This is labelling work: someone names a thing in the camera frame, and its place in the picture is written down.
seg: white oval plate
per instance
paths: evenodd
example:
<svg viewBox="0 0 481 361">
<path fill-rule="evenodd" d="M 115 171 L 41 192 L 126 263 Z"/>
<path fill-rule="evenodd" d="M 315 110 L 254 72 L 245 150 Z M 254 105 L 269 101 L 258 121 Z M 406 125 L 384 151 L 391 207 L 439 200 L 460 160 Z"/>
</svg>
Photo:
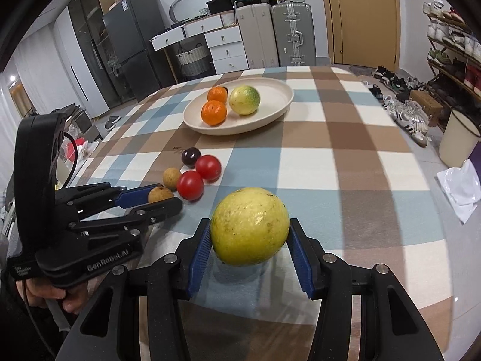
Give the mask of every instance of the white oval plate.
<svg viewBox="0 0 481 361">
<path fill-rule="evenodd" d="M 207 93 L 192 100 L 184 110 L 184 123 L 196 132 L 209 136 L 228 136 L 245 133 L 270 124 L 284 114 L 294 98 L 293 89 L 285 82 L 271 78 L 245 78 L 222 84 L 230 93 L 241 85 L 253 86 L 261 96 L 259 109 L 251 115 L 239 115 L 227 102 L 227 118 L 217 126 L 209 126 L 201 119 L 202 106 L 207 101 Z"/>
</svg>

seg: checkered tablecloth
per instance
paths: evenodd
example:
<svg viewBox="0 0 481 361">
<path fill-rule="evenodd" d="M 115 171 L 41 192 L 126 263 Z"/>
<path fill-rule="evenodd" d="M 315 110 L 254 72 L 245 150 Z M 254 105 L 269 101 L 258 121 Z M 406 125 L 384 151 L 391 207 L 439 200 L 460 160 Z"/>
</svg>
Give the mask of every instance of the checkered tablecloth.
<svg viewBox="0 0 481 361">
<path fill-rule="evenodd" d="M 237 136 L 187 128 L 188 101 L 241 76 L 286 81 L 295 93 L 288 112 Z M 326 251 L 359 266 L 387 264 L 446 349 L 452 290 L 437 209 L 398 127 L 354 75 L 336 67 L 227 73 L 163 89 L 125 119 L 88 159 L 77 184 L 160 182 L 166 168 L 182 168 L 181 152 L 192 146 L 224 167 L 198 202 L 186 202 L 178 218 L 154 229 L 140 265 L 174 252 L 230 192 L 260 186 L 278 195 Z M 112 209 L 99 217 L 118 214 Z M 300 360 L 307 359 L 320 302 L 301 291 L 284 247 L 251 267 L 223 265 L 212 252 L 198 295 L 181 307 L 194 361 Z M 359 346 L 359 308 L 355 298 L 352 354 Z"/>
</svg>

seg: gray suitcase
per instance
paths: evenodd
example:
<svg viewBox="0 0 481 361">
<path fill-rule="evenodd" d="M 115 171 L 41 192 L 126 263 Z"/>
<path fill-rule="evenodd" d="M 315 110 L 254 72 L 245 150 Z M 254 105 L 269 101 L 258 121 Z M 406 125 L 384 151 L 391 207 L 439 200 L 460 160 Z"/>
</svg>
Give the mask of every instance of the gray suitcase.
<svg viewBox="0 0 481 361">
<path fill-rule="evenodd" d="M 270 9 L 269 4 L 252 4 L 236 10 L 250 69 L 279 66 Z"/>
<path fill-rule="evenodd" d="M 283 3 L 272 7 L 281 66 L 316 66 L 311 5 Z"/>
</svg>

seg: blue gripper pad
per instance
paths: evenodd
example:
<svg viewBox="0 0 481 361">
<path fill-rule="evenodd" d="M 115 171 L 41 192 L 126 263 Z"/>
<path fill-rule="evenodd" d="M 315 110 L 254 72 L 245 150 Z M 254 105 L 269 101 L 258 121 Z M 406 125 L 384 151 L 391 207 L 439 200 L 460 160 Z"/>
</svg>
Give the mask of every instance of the blue gripper pad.
<svg viewBox="0 0 481 361">
<path fill-rule="evenodd" d="M 201 287 L 202 277 L 204 276 L 207 260 L 209 259 L 212 243 L 210 240 L 210 221 L 202 232 L 201 239 L 195 250 L 194 257 L 188 269 L 187 294 L 192 297 Z"/>
<path fill-rule="evenodd" d="M 120 196 L 115 200 L 115 205 L 122 209 L 145 205 L 148 203 L 149 193 L 154 187 L 157 187 L 157 185 L 151 184 L 136 189 L 122 191 Z"/>
<path fill-rule="evenodd" d="M 313 270 L 309 263 L 307 253 L 304 251 L 299 236 L 294 230 L 292 223 L 289 227 L 287 247 L 289 248 L 290 257 L 293 260 L 294 268 L 296 270 L 297 278 L 299 279 L 299 284 L 301 285 L 302 291 L 306 292 L 307 296 L 311 300 L 314 300 L 316 289 L 314 287 L 312 277 Z"/>
</svg>

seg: metal screw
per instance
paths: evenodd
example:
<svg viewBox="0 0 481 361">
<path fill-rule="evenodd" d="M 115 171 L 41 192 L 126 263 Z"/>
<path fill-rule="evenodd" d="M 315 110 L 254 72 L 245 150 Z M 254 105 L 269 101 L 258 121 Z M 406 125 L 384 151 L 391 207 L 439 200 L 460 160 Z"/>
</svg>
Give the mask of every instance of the metal screw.
<svg viewBox="0 0 481 361">
<path fill-rule="evenodd" d="M 380 264 L 376 266 L 376 270 L 378 271 L 379 274 L 387 274 L 389 273 L 389 267 L 387 267 L 384 264 Z"/>
<path fill-rule="evenodd" d="M 176 261 L 177 261 L 177 255 L 175 255 L 175 254 L 167 254 L 164 257 L 165 263 L 175 263 Z"/>
<path fill-rule="evenodd" d="M 327 253 L 327 254 L 324 254 L 324 256 L 322 257 L 322 259 L 324 259 L 324 262 L 334 263 L 334 262 L 337 260 L 337 257 L 336 257 L 336 255 L 334 255 L 334 254 Z"/>
<path fill-rule="evenodd" d="M 112 274 L 114 275 L 121 275 L 125 270 L 125 267 L 124 266 L 115 266 L 113 269 L 112 269 Z"/>
</svg>

